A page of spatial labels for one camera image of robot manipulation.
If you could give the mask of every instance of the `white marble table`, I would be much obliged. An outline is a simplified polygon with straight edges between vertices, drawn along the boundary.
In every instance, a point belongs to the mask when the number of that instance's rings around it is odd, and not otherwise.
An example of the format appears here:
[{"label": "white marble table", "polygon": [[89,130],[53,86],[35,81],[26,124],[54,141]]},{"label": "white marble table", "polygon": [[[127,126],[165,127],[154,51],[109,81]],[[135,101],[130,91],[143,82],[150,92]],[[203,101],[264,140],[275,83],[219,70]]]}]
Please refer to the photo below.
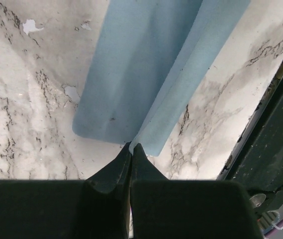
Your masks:
[{"label": "white marble table", "polygon": [[[76,136],[108,0],[0,0],[0,179],[85,179],[120,145]],[[283,60],[283,0],[252,0],[150,161],[170,179],[215,179]]]}]

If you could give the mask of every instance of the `marble surface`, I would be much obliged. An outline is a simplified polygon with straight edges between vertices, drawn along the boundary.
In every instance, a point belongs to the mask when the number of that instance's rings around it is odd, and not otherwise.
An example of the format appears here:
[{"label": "marble surface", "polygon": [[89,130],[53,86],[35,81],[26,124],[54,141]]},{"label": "marble surface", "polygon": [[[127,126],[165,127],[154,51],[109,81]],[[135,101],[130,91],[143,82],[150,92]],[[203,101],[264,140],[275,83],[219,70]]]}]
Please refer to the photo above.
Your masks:
[{"label": "marble surface", "polygon": [[[0,179],[85,179],[121,145],[71,123],[108,0],[0,0]],[[162,153],[170,179],[215,179],[283,60],[283,1],[252,0]]]}]

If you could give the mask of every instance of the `light blue fabric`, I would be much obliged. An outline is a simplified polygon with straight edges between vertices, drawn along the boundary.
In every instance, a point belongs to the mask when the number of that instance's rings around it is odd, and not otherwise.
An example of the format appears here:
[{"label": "light blue fabric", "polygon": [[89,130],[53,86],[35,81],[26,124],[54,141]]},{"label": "light blue fabric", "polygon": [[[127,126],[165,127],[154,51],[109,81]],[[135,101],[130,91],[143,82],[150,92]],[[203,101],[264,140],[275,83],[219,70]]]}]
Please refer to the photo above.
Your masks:
[{"label": "light blue fabric", "polygon": [[159,155],[249,0],[112,0],[73,131]]}]

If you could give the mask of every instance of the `white chip mark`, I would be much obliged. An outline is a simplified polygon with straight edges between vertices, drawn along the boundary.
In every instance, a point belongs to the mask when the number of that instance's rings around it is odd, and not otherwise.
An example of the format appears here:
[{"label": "white chip mark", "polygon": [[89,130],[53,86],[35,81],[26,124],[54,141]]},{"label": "white chip mark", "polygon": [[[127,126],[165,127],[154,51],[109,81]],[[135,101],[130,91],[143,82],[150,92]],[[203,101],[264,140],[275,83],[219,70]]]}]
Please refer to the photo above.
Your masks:
[{"label": "white chip mark", "polygon": [[30,32],[42,31],[44,28],[36,28],[35,21],[33,19],[27,19],[26,23],[23,23],[23,31],[26,35]]},{"label": "white chip mark", "polygon": [[86,30],[89,30],[89,31],[92,30],[91,27],[90,27],[90,25],[88,24],[88,22],[83,23],[83,24],[81,25],[81,27],[82,27],[83,29],[86,29]]},{"label": "white chip mark", "polygon": [[80,96],[78,95],[77,91],[76,91],[76,87],[75,86],[65,86],[64,87],[65,90],[65,95],[67,95],[69,98],[72,99],[72,101],[75,104],[78,104],[80,102]]}]

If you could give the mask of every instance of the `blue cloth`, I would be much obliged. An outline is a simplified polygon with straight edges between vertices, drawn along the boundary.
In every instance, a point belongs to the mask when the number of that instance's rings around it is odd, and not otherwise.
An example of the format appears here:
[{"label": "blue cloth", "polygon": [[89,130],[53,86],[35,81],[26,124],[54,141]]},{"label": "blue cloth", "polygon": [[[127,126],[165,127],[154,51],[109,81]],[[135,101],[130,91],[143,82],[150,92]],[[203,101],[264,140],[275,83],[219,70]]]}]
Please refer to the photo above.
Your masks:
[{"label": "blue cloth", "polygon": [[112,0],[73,131],[159,155],[250,0]]}]

